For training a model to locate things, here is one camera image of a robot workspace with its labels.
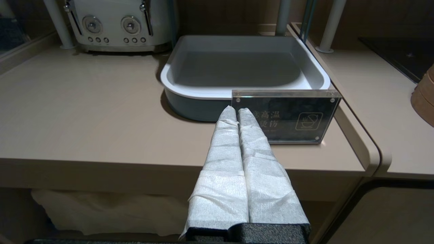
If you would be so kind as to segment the left gripper wrapped left finger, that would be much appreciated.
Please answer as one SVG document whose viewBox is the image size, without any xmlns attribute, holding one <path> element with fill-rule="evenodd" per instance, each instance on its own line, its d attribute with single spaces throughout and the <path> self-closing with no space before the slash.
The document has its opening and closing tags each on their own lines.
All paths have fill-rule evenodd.
<svg viewBox="0 0 434 244">
<path fill-rule="evenodd" d="M 227 230 L 249 221 L 248 194 L 236 112 L 227 106 L 216 122 L 208 154 L 189 198 L 181 234 L 190 228 Z"/>
</svg>

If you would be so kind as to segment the left gripper wrapped right finger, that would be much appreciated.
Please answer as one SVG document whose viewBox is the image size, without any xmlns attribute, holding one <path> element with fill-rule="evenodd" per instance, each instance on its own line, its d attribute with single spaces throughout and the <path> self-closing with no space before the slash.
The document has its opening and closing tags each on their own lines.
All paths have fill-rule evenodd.
<svg viewBox="0 0 434 244">
<path fill-rule="evenodd" d="M 310 225 L 285 168 L 274 156 L 253 113 L 240 109 L 238 121 L 249 221 Z"/>
</svg>

